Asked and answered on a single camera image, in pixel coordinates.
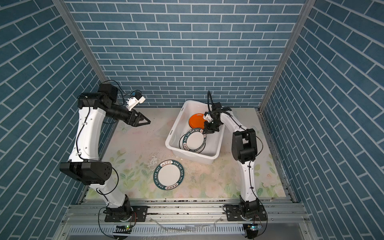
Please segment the orange plate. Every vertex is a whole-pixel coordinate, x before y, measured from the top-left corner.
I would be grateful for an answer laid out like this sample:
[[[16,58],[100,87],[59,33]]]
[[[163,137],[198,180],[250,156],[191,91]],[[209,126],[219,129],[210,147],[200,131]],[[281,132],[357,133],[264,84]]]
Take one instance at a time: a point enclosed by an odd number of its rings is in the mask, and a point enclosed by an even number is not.
[[[192,129],[199,128],[204,129],[205,128],[205,122],[204,114],[194,114],[189,118],[189,126]]]

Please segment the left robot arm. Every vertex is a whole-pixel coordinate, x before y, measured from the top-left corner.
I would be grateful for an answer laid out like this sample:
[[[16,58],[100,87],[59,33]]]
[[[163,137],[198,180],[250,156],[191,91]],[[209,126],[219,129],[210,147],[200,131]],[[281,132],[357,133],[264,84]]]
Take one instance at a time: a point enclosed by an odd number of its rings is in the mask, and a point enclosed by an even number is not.
[[[132,127],[148,125],[150,120],[134,109],[145,101],[141,91],[131,93],[127,106],[118,105],[117,97],[118,88],[105,83],[99,86],[96,93],[79,95],[79,125],[75,143],[68,161],[60,164],[60,171],[105,197],[108,212],[129,214],[132,211],[129,198],[118,190],[118,183],[112,177],[115,169],[99,157],[101,128],[106,117]]]

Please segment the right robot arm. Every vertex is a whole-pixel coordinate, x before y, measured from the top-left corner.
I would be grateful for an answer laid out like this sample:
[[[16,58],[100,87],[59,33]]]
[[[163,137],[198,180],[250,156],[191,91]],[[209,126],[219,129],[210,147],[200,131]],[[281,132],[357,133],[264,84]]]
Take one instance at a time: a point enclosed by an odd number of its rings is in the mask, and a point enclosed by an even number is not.
[[[254,166],[258,155],[257,136],[254,129],[248,129],[241,124],[231,112],[215,110],[204,113],[204,132],[213,134],[220,131],[224,125],[232,133],[233,158],[241,168],[241,202],[239,208],[243,215],[255,211],[260,206],[260,200],[255,190]]]

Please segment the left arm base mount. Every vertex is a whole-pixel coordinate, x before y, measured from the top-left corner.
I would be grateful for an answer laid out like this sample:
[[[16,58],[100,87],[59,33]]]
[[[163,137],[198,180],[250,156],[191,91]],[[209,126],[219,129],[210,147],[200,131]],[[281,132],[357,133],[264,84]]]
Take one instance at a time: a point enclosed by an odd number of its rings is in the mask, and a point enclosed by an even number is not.
[[[148,207],[147,206],[132,206],[128,209],[124,207],[107,208],[103,211],[106,215],[105,222],[113,223],[141,223],[145,222]]]

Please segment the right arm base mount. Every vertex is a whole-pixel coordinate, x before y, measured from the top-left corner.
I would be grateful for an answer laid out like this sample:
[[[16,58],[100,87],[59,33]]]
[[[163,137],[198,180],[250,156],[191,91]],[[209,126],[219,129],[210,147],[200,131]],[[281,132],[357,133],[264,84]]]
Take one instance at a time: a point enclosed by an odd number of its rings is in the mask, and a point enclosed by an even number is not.
[[[238,205],[223,205],[222,208],[229,222],[266,221],[268,219],[265,208],[256,201]]]

